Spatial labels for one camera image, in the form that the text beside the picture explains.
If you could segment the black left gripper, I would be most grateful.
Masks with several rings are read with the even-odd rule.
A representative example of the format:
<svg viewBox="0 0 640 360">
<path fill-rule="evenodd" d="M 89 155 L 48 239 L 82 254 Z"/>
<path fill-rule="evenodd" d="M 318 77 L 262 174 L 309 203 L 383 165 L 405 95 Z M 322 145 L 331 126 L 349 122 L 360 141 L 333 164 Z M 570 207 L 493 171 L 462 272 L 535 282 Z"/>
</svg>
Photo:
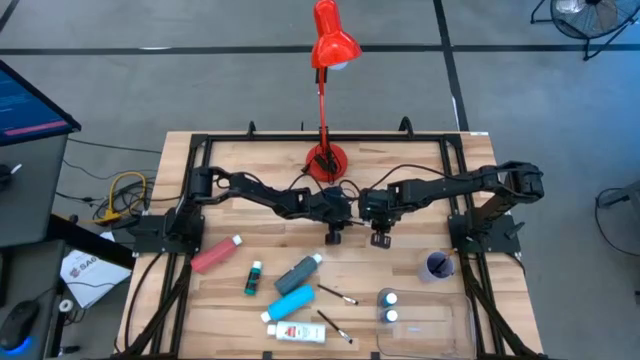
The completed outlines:
<svg viewBox="0 0 640 360">
<path fill-rule="evenodd" d="M 309 218 L 327 224 L 346 223 L 352 218 L 351 204 L 340 187 L 329 187 L 309 197 Z M 342 242 L 341 228 L 330 225 L 325 245 Z"/>
</svg>

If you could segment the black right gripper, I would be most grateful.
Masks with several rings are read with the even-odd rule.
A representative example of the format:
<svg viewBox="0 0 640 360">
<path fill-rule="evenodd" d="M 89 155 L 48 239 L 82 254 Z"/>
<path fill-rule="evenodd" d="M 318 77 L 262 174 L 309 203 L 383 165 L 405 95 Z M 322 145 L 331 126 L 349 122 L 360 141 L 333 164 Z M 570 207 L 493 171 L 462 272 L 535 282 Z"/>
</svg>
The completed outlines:
<svg viewBox="0 0 640 360">
<path fill-rule="evenodd" d="M 359 217 L 371 224 L 391 224 L 397 221 L 397 215 L 389 209 L 390 195 L 386 190 L 363 189 L 358 198 Z M 390 227 L 373 227 L 370 244 L 374 247 L 391 247 Z"/>
</svg>

